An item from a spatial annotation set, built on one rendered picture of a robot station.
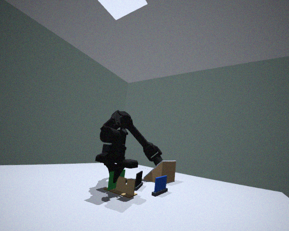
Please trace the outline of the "green notched board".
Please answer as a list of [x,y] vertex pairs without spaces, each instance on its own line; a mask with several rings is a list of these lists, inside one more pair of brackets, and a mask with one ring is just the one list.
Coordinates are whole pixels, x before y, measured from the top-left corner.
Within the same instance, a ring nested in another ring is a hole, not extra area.
[[[120,177],[124,178],[124,176],[125,176],[125,169],[121,172]],[[116,183],[113,183],[113,177],[114,177],[114,171],[110,172],[110,174],[109,174],[109,181],[108,181],[107,190],[111,190],[111,189],[116,188],[117,181],[116,181]]]

